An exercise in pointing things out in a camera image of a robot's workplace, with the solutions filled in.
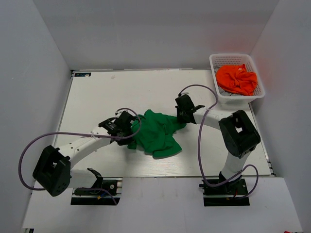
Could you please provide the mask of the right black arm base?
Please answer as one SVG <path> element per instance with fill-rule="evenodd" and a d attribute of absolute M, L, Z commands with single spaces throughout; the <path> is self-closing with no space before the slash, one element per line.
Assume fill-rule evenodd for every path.
<path fill-rule="evenodd" d="M 249 197 L 245 179 L 240 179 L 218 187 L 207 186 L 204 181 L 199 184 L 203 191 L 205 207 L 249 206 Z"/>

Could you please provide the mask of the green t-shirt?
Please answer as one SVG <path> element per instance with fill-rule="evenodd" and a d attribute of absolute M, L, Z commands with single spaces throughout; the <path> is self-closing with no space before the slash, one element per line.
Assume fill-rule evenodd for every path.
<path fill-rule="evenodd" d="M 174 156 L 182 151 L 173 134 L 183 129 L 185 123 L 180 123 L 175 116 L 155 113 L 150 109 L 139 117 L 141 123 L 136 120 L 132 125 L 132 131 L 138 133 L 134 136 L 134 141 L 127 145 L 128 149 L 142 147 L 154 159 Z"/>

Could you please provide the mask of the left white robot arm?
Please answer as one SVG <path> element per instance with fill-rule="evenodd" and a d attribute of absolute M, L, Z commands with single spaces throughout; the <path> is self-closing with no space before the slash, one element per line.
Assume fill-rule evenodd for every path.
<path fill-rule="evenodd" d="M 133 139 L 132 125 L 138 122 L 127 111 L 117 113 L 99 123 L 90 133 L 80 134 L 79 139 L 58 148 L 45 147 L 33 171 L 33 178 L 53 197 L 68 188 L 81 192 L 107 192 L 103 188 L 102 175 L 92 168 L 74 169 L 81 160 L 100 148 L 117 142 L 118 145 L 130 144 Z"/>

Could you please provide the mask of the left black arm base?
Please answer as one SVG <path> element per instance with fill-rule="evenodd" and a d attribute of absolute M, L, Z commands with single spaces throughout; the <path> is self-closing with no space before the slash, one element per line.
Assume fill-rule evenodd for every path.
<path fill-rule="evenodd" d="M 96 190 L 93 191 L 74 189 L 70 204 L 115 206 L 121 199 L 122 178 L 104 178 L 94 188 Z"/>

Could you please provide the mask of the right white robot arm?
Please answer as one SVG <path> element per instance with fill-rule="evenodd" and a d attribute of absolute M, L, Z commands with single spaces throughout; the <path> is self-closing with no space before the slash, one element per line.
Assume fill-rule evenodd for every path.
<path fill-rule="evenodd" d="M 250 153 L 261 142 L 260 135 L 244 110 L 225 113 L 211 107 L 194 105 L 189 95 L 179 95 L 176 99 L 177 120 L 180 123 L 199 125 L 197 153 L 201 175 L 205 181 L 201 160 L 202 130 L 204 126 L 221 132 L 228 151 L 223 169 L 219 173 L 219 187 L 224 193 L 232 193 L 237 188 L 237 180 L 242 177 L 245 162 Z"/>

